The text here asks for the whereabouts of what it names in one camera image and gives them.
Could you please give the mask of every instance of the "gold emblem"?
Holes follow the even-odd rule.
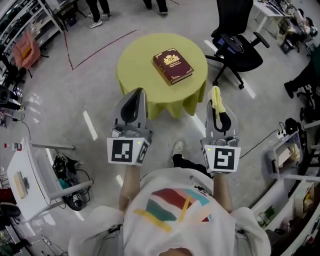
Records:
[[[166,58],[164,58],[163,60],[164,60],[164,63],[165,63],[166,65],[170,65],[170,64],[172,64],[172,63],[177,62],[177,61],[180,60],[180,59],[179,59],[178,56],[176,56],[176,55],[173,54],[173,55],[167,55]]]

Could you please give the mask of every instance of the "box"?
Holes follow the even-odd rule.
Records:
[[[295,215],[297,215],[300,218],[304,218],[307,215],[308,209],[312,206],[312,204],[309,206],[308,209],[304,207],[304,199],[306,195],[309,193],[309,199],[314,202],[315,197],[315,185],[313,182],[306,182],[305,180],[301,181],[303,184],[297,191],[294,197],[294,209],[295,209]]]

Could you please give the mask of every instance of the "white desk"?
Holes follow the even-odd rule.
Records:
[[[265,2],[259,2],[257,0],[253,0],[253,5],[259,10],[258,14],[256,15],[256,17],[254,18],[255,20],[258,19],[259,15],[261,13],[263,13],[264,17],[259,25],[259,27],[257,28],[256,32],[260,32],[260,30],[264,27],[266,21],[268,18],[280,18],[277,21],[277,24],[281,21],[282,18],[284,17],[293,17],[293,15],[283,15],[281,13],[274,13],[272,10],[270,10],[267,6],[269,4],[265,3]]]
[[[63,204],[59,199],[67,194],[84,189],[93,184],[92,180],[63,189],[50,164],[45,148],[74,150],[74,146],[43,145],[28,142],[24,137],[21,141],[22,151],[16,151],[7,169],[7,177],[17,206],[25,221],[30,221],[39,214]],[[29,184],[27,195],[20,198],[14,175],[21,172]]]

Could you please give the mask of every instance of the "pink chair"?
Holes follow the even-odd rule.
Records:
[[[28,70],[30,76],[32,77],[29,69],[37,61],[37,59],[43,55],[41,55],[39,44],[37,41],[35,41],[29,30],[27,30],[20,41],[13,46],[12,53],[15,60],[15,65],[19,68],[25,68]]]

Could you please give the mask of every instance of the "white t-shirt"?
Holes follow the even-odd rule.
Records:
[[[242,241],[251,255],[269,256],[269,239],[252,212],[240,208],[229,214],[212,194],[212,180],[197,170],[154,171],[142,179],[141,191],[124,216],[113,209],[118,218],[113,217],[112,223],[109,213],[108,218],[96,213],[89,217],[90,224],[71,239],[69,255],[91,256],[83,254],[81,247],[90,251],[87,241],[93,247],[99,246],[92,242],[93,236],[103,233],[107,226],[120,224],[123,218],[125,256],[157,256],[170,248],[185,248],[194,256],[237,256],[244,254],[239,249]],[[90,235],[79,237],[83,232]]]

